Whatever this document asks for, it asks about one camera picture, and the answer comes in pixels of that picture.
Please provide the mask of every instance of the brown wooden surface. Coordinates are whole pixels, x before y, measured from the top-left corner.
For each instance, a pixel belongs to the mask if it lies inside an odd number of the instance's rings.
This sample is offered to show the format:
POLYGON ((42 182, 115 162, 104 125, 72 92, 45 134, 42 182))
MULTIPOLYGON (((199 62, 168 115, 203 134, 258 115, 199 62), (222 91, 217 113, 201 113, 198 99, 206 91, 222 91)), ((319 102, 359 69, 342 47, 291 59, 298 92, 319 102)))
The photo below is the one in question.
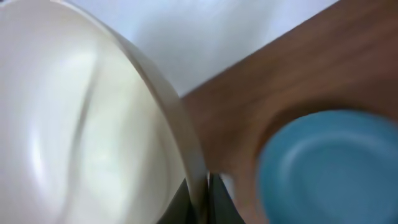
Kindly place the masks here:
POLYGON ((208 168, 233 176, 236 204, 262 223, 259 146, 302 114, 365 108, 398 120, 398 1, 341 0, 189 93, 208 168))

